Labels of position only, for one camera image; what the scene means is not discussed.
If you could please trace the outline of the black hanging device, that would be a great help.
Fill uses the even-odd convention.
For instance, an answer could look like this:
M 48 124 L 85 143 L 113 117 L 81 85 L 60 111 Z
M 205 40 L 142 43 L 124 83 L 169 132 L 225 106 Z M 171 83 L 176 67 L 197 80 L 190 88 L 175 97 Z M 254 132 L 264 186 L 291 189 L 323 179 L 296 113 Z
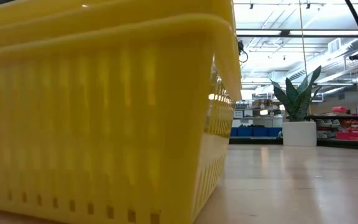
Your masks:
M 239 61 L 240 63 L 246 63 L 249 59 L 248 53 L 244 50 L 244 44 L 241 40 L 237 41 Z

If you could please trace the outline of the green plant in white pot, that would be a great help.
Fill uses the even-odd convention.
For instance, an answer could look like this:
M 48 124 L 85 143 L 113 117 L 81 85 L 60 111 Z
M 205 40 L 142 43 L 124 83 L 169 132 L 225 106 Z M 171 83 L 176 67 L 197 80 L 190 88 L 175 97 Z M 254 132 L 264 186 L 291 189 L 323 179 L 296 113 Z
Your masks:
M 306 76 L 297 88 L 287 78 L 285 80 L 285 90 L 280 87 L 279 83 L 271 80 L 274 95 L 284 106 L 290 120 L 283 123 L 282 138 L 284 146 L 314 147 L 317 145 L 316 123 L 307 121 L 306 117 L 313 98 L 321 89 L 319 87 L 312 95 L 314 82 L 320 73 L 321 66 L 313 71 L 310 80 Z

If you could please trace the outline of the white ceiling vent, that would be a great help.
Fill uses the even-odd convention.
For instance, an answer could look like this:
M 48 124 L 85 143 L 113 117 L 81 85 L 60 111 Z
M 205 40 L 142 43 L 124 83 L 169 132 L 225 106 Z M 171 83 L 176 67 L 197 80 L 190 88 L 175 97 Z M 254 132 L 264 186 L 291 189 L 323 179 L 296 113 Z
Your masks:
M 341 48 L 341 38 L 334 39 L 328 43 L 328 51 L 333 54 Z

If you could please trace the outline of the long ceiling light fixture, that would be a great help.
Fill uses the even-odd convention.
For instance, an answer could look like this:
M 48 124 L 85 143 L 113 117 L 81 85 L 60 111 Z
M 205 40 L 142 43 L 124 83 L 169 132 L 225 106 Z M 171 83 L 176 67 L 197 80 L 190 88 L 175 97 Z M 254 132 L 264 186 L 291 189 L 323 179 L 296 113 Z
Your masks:
M 283 37 L 283 38 L 328 38 L 328 37 L 358 37 L 358 30 L 290 30 L 290 29 L 238 29 L 238 37 Z

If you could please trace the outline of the black aluminium crossbar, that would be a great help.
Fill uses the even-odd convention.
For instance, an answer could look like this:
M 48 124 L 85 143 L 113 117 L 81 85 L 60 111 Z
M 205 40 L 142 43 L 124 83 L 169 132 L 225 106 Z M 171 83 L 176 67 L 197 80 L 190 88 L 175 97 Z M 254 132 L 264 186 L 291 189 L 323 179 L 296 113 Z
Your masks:
M 230 138 L 229 144 L 258 144 L 258 145 L 282 145 L 282 139 L 249 139 L 249 138 Z M 358 141 L 318 139 L 317 146 L 336 147 L 344 149 L 357 149 Z

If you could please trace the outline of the blue storage bins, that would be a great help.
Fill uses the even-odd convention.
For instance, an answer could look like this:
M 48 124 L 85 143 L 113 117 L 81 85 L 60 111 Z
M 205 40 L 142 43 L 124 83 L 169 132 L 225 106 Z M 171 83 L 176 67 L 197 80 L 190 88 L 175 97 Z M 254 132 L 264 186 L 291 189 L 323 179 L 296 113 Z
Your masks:
M 231 137 L 278 137 L 282 128 L 268 128 L 265 126 L 241 126 L 231 128 Z

